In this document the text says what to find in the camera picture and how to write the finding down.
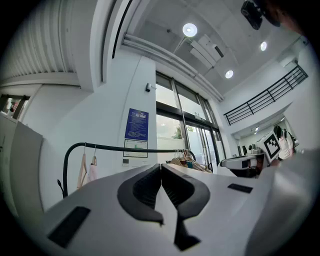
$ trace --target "ceiling light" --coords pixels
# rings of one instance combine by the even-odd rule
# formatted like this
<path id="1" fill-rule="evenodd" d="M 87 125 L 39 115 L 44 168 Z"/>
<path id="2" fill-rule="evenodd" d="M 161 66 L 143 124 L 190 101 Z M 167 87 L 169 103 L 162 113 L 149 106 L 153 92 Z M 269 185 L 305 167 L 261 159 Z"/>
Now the ceiling light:
<path id="1" fill-rule="evenodd" d="M 187 37 L 194 37 L 197 32 L 198 32 L 198 29 L 197 27 L 192 24 L 192 23 L 187 23 L 183 26 L 182 28 L 182 32 L 185 34 L 185 36 Z"/>
<path id="2" fill-rule="evenodd" d="M 267 43 L 266 42 L 262 42 L 260 45 L 261 51 L 265 51 L 267 49 Z"/>
<path id="3" fill-rule="evenodd" d="M 225 78 L 227 79 L 232 78 L 233 75 L 234 75 L 234 72 L 232 70 L 229 70 L 225 73 Z"/>

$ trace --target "black metal railing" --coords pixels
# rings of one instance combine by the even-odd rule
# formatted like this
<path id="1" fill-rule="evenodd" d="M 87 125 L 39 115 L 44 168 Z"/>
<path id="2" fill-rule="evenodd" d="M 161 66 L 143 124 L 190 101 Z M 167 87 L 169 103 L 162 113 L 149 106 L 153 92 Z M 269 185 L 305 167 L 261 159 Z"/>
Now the black metal railing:
<path id="1" fill-rule="evenodd" d="M 308 75 L 297 65 L 288 74 L 279 79 L 269 88 L 260 92 L 257 96 L 243 103 L 242 105 L 225 113 L 229 125 L 232 125 L 242 119 L 245 119 L 256 112 L 264 109 L 270 104 L 276 102 L 282 96 L 293 90 L 297 85 L 302 83 Z"/>

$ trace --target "blue poster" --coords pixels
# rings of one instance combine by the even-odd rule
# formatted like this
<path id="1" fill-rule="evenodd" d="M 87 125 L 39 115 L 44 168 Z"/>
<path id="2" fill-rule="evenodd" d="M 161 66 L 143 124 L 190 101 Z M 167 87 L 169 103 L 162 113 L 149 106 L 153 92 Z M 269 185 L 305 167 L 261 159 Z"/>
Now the blue poster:
<path id="1" fill-rule="evenodd" d="M 140 110 L 132 109 L 129 110 L 128 120 L 125 128 L 125 139 L 133 140 L 148 140 L 148 124 L 149 124 L 149 113 Z"/>

